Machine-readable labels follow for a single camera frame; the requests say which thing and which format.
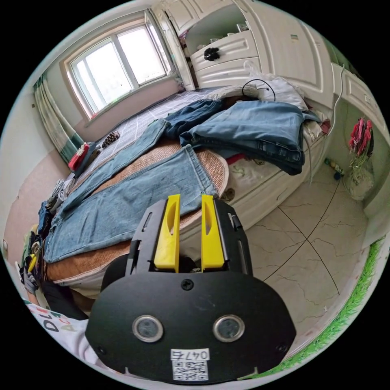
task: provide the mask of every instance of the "red bag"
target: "red bag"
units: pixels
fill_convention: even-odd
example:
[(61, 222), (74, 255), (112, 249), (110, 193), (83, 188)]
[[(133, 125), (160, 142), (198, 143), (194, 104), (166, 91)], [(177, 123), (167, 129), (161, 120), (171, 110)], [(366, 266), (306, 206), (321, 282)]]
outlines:
[(75, 155), (69, 161), (68, 167), (71, 171), (75, 171), (81, 164), (85, 155), (87, 154), (89, 145), (84, 142), (81, 148), (75, 153)]

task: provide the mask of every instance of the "qr code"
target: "qr code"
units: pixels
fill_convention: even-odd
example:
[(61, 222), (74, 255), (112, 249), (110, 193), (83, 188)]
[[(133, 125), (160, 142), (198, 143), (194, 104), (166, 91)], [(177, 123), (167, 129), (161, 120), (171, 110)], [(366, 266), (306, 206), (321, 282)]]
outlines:
[(207, 361), (172, 362), (173, 380), (208, 381)]

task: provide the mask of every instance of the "wicker mat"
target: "wicker mat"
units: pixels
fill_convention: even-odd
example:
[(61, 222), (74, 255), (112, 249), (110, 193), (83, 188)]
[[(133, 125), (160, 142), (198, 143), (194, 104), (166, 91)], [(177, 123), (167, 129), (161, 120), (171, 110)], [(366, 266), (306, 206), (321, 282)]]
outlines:
[[(179, 149), (180, 144), (176, 141), (163, 140), (159, 142), (151, 151), (139, 157), (132, 164), (113, 176), (109, 181), (102, 184), (94, 193), (119, 183), (133, 173), (171, 156)], [(208, 172), (218, 194), (221, 195), (226, 188), (229, 176), (229, 169), (226, 161), (209, 150), (200, 150), (197, 152), (197, 156), (205, 170)], [(77, 183), (73, 188), (73, 191), (80, 184), (81, 183)], [(182, 229), (200, 219), (201, 214), (201, 210), (197, 210), (184, 215), (180, 219), (180, 228)], [(116, 257), (128, 253), (129, 248), (130, 240), (96, 251), (71, 256), (56, 263), (45, 264), (46, 276), (49, 280), (54, 282), (63, 282), (69, 278), (78, 279), (78, 276), (82, 279), (85, 274), (90, 275), (94, 270), (98, 271), (102, 267), (108, 265)]]

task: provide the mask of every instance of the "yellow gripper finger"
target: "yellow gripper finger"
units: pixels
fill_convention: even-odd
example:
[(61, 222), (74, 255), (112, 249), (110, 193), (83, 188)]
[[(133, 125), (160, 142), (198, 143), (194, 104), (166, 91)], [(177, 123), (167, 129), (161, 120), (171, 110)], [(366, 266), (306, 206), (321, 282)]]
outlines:
[(179, 272), (180, 195), (171, 195), (165, 208), (158, 237), (154, 265)]
[(31, 272), (34, 269), (35, 263), (37, 262), (37, 257), (35, 255), (30, 255), (31, 261), (30, 265), (28, 266), (27, 272)]
[(202, 195), (202, 272), (205, 269), (220, 269), (224, 263), (214, 200), (212, 195)]

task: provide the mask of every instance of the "bottle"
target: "bottle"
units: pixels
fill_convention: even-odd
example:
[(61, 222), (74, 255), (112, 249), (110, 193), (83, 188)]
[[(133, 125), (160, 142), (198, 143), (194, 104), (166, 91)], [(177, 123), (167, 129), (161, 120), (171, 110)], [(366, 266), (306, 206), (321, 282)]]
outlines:
[(336, 172), (338, 172), (341, 176), (344, 176), (344, 170), (340, 168), (338, 164), (336, 164), (334, 161), (326, 158), (325, 159), (325, 164), (331, 166)]

